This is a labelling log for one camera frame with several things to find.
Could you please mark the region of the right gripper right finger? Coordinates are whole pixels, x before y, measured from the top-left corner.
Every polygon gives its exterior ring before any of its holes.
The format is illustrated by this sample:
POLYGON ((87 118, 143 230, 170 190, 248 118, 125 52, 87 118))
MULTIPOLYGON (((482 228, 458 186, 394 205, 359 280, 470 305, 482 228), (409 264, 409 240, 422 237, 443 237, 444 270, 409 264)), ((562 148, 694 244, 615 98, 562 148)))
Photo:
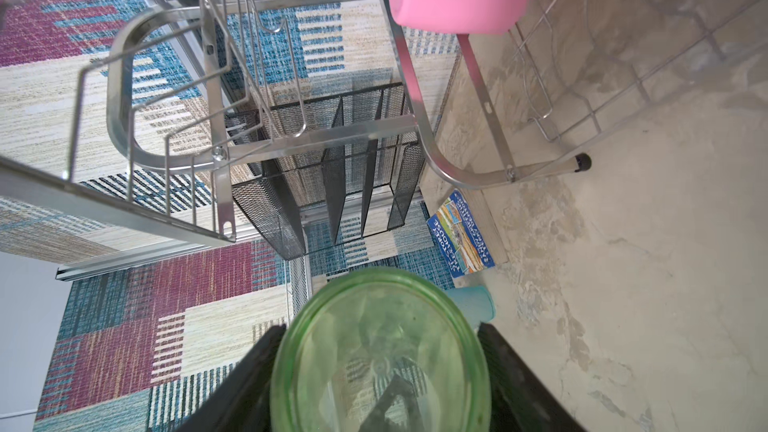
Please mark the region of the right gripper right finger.
POLYGON ((492 324, 481 323, 477 336, 489 370, 490 431, 585 431, 492 324))

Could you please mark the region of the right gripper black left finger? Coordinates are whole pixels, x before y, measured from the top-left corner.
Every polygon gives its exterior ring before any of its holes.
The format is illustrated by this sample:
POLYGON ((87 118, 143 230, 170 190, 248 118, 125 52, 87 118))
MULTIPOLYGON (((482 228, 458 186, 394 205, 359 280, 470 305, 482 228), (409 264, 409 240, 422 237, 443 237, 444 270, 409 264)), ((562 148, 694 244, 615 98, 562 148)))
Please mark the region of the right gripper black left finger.
POLYGON ((272 326, 178 431, 270 431, 270 384, 285 325, 272 326))

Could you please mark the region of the green translucent cup front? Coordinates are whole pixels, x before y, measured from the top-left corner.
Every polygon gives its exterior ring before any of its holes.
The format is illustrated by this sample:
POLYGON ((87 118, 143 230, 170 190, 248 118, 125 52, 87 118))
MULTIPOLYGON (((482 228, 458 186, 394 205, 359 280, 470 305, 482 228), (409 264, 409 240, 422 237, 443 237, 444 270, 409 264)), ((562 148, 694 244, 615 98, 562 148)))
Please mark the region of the green translucent cup front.
POLYGON ((331 280, 281 339, 274 431, 486 431, 487 361, 460 307, 408 271, 331 280))

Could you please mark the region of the silver wire dish rack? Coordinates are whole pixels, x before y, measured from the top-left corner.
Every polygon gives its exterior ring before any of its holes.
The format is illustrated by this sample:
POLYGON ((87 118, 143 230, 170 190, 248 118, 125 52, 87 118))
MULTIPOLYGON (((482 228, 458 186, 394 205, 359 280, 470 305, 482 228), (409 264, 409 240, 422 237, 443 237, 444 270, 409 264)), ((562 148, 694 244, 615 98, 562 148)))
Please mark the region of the silver wire dish rack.
POLYGON ((767 0, 528 0, 500 34, 389 0, 1 0, 1 247, 262 237, 233 196, 252 164, 408 132, 415 191, 517 189, 766 49, 767 0))

